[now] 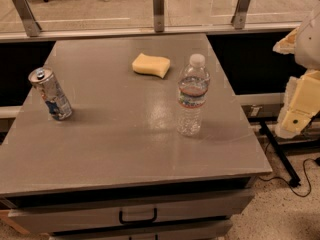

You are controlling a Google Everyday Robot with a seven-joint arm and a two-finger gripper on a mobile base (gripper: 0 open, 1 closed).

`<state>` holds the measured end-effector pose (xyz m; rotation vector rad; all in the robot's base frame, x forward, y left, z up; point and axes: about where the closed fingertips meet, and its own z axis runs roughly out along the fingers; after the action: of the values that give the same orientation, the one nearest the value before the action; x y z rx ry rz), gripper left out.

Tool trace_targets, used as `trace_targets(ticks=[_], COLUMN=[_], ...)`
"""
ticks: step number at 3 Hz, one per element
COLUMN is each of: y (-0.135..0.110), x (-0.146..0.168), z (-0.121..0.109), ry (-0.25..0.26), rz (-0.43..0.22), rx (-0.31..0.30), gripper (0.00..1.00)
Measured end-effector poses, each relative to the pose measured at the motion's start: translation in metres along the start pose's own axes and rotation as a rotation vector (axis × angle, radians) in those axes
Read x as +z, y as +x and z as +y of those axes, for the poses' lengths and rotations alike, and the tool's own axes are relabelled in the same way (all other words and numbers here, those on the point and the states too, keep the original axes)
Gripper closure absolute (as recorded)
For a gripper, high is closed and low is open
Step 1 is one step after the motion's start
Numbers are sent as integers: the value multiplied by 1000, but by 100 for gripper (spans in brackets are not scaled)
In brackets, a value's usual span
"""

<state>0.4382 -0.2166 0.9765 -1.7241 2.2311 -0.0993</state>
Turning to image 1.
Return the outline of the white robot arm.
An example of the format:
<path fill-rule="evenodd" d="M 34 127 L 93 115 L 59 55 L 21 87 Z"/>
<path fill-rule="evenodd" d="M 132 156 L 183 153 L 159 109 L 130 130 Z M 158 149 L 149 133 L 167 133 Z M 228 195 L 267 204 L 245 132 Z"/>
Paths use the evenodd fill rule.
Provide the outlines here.
<path fill-rule="evenodd" d="M 295 62 L 306 69 L 299 78 L 289 78 L 275 127 L 278 137 L 291 139 L 320 112 L 320 5 L 300 26 L 278 41 L 273 51 L 293 54 Z"/>

